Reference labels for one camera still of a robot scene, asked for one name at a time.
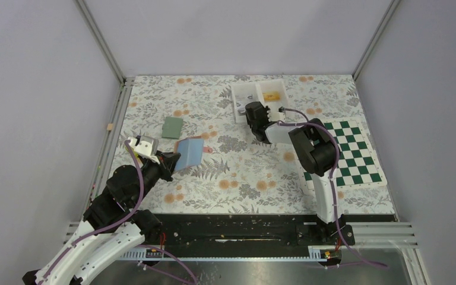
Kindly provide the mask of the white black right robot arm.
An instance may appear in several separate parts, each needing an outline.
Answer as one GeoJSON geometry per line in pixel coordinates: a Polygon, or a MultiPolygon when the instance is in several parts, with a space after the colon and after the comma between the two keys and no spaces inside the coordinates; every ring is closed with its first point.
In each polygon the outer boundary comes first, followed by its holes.
{"type": "Polygon", "coordinates": [[[340,148],[319,119],[283,122],[270,119],[271,109],[261,102],[245,106],[248,126],[255,138],[265,144],[290,144],[302,169],[312,178],[316,196],[316,215],[321,220],[312,232],[320,242],[348,247],[345,222],[338,213],[337,170],[340,148]]]}

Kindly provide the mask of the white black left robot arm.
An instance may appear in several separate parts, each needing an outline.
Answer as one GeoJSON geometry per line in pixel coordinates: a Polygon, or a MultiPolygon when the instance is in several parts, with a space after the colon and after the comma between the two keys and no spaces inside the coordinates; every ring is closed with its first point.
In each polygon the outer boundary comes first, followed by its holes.
{"type": "Polygon", "coordinates": [[[159,219],[138,207],[159,180],[172,181],[180,156],[159,151],[158,162],[118,167],[63,248],[43,268],[26,272],[23,283],[90,284],[122,254],[162,238],[159,219]]]}

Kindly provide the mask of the white VIP credit card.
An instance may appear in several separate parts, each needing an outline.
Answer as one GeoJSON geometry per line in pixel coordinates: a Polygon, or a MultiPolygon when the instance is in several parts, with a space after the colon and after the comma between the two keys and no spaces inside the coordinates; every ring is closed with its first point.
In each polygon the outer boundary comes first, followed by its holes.
{"type": "Polygon", "coordinates": [[[239,115],[245,115],[246,105],[255,101],[253,94],[246,94],[236,98],[235,107],[239,115]]]}

